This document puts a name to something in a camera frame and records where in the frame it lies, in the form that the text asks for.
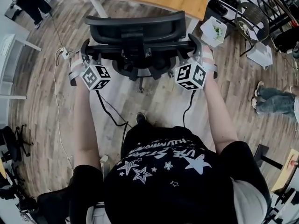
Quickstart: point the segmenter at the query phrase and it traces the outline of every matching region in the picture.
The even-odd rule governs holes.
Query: power outlet
[[[62,56],[64,57],[64,60],[67,60],[70,58],[70,54],[65,47],[63,47]]]

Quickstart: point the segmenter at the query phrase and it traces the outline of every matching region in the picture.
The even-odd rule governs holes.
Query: blue jeans
[[[295,95],[283,93],[274,88],[263,87],[260,87],[257,92],[265,100],[264,102],[257,102],[256,111],[258,113],[282,113],[295,118]]]

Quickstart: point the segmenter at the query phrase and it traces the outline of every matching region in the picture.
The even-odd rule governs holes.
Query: chair caster wheel
[[[170,78],[174,78],[174,73],[173,73],[173,71],[169,71],[169,72],[168,72],[168,76],[169,76]]]

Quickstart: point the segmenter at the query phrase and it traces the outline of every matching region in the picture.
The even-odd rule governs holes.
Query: white star
[[[172,184],[174,187],[176,187],[176,186],[178,186],[178,187],[179,187],[179,184],[178,184],[178,182],[171,181],[171,183],[170,183],[170,184]]]
[[[167,170],[169,171],[170,168],[172,168],[173,166],[171,165],[171,162],[166,162],[164,168],[167,168]]]
[[[131,162],[125,161],[126,164],[124,166],[122,166],[121,168],[118,168],[117,170],[125,169],[126,170],[126,175],[128,176],[131,168],[139,166],[138,164],[135,164],[135,161],[136,160],[131,161]]]
[[[191,159],[188,157],[184,157],[190,163],[185,169],[193,168],[195,169],[199,174],[203,173],[204,167],[210,167],[211,165],[207,162],[204,162],[205,155],[201,154],[196,159]]]
[[[137,180],[137,179],[140,179],[140,181],[142,181],[143,184],[145,184],[145,182],[146,182],[146,177],[150,177],[150,176],[152,176],[152,174],[150,174],[150,173],[148,173],[148,172],[146,171],[146,167],[144,167],[144,168],[141,169],[141,170],[138,170],[138,169],[136,169],[136,168],[134,168],[133,170],[134,170],[134,172],[136,173],[135,177],[133,178],[133,181],[134,181],[134,180]]]

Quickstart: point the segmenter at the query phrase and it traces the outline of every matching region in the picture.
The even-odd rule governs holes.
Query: white table leg
[[[182,41],[187,41],[189,39],[188,34],[193,32],[193,30],[195,29],[198,22],[199,22],[198,19],[191,18],[189,26],[187,27],[187,36],[185,38],[183,38]]]
[[[27,96],[21,96],[21,95],[0,95],[0,99],[27,99]]]
[[[20,38],[15,38],[15,39],[16,39],[17,41],[23,43],[24,45],[27,45],[27,46],[32,47],[32,48],[35,49],[35,50],[38,50],[38,51],[41,51],[41,50],[42,50],[40,47],[38,47],[38,46],[36,46],[36,45],[34,45],[34,44],[32,44],[32,43],[26,41],[26,40],[23,40],[23,39],[20,39]]]
[[[102,6],[102,4],[100,3],[100,0],[90,0],[90,2],[92,2],[95,10],[98,12],[98,14],[100,15],[101,18],[107,18],[107,14]]]

